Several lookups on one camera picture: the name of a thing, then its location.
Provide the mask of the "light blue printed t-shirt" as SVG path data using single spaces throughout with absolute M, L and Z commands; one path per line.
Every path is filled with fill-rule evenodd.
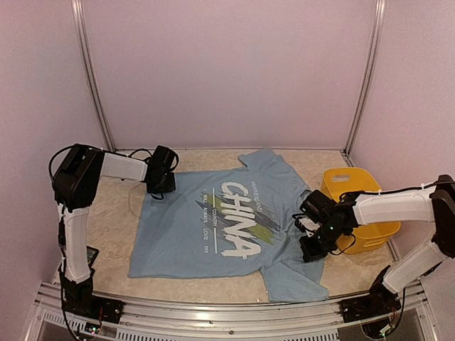
M 266 148 L 240 167 L 176 174 L 176 189 L 144 198 L 131 278 L 219 278 L 260 272 L 271 301 L 328 297 L 324 263 L 306 263 L 294 214 L 309 186 Z

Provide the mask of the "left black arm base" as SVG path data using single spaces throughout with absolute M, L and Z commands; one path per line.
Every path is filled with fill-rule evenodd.
M 80 283 L 70 281 L 63 273 L 59 273 L 59 276 L 63 311 L 100 322 L 119 324 L 124 303 L 94 295 L 92 275 Z

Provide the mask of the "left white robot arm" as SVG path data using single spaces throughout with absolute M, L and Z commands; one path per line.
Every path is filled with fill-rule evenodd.
M 162 200 L 176 189 L 178 154 L 157 146 L 145 159 L 74 144 L 58 151 L 48 170 L 60 217 L 59 245 L 64 277 L 79 284 L 91 278 L 87 262 L 87 220 L 101 178 L 130 180 L 146 185 L 152 198 Z

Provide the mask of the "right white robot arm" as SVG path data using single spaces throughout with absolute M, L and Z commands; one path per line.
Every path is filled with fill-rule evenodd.
M 350 191 L 339 201 L 320 190 L 312 191 L 300 206 L 303 215 L 318 225 L 299 242 L 306 263 L 323 259 L 336 248 L 341 235 L 381 222 L 432 222 L 435 233 L 396 264 L 384 269 L 364 299 L 364 310 L 379 315 L 393 295 L 447 259 L 454 258 L 454 179 L 441 175 L 433 183 L 390 191 Z

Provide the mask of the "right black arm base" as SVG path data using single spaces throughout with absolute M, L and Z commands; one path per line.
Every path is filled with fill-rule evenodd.
M 340 308 L 344 323 L 351 323 L 380 315 L 403 310 L 403 304 L 396 292 L 392 292 L 383 284 L 385 274 L 390 266 L 386 266 L 375 278 L 368 293 L 357 298 L 344 299 Z

